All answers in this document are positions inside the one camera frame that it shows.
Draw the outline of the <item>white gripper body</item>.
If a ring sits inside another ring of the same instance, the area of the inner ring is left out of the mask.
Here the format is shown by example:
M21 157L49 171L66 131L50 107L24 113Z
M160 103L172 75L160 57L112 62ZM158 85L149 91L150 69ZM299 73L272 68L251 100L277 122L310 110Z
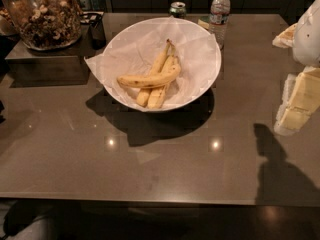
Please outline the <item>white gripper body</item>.
M320 0L315 0L298 20L292 50L297 62L320 66Z

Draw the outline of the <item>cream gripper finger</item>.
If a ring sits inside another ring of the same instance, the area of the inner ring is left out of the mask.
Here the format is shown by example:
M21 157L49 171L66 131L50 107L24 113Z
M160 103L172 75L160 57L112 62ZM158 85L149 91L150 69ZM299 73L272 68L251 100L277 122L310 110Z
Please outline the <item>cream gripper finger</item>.
M272 45L279 48L292 48L296 26L297 24L294 23L282 31L273 39Z
M306 66L285 80L274 131L282 136L298 132L320 107L320 68Z

